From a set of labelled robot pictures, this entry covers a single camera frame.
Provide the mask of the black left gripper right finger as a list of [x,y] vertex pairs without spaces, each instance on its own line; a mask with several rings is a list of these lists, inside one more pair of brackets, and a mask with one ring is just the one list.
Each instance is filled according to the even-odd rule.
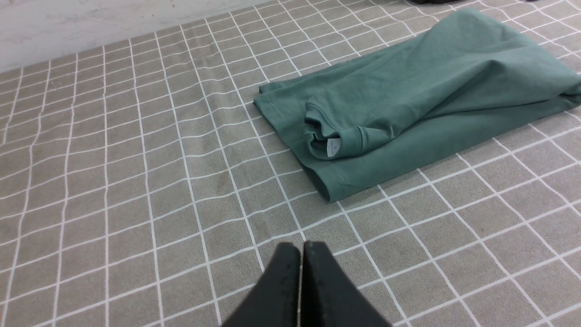
[[390,327],[357,290],[324,242],[307,241],[301,286],[303,327]]

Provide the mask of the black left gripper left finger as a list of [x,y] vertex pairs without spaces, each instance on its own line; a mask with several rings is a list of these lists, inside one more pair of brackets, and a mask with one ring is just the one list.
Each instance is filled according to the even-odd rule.
[[270,263],[224,327],[295,327],[300,284],[300,251],[278,244]]

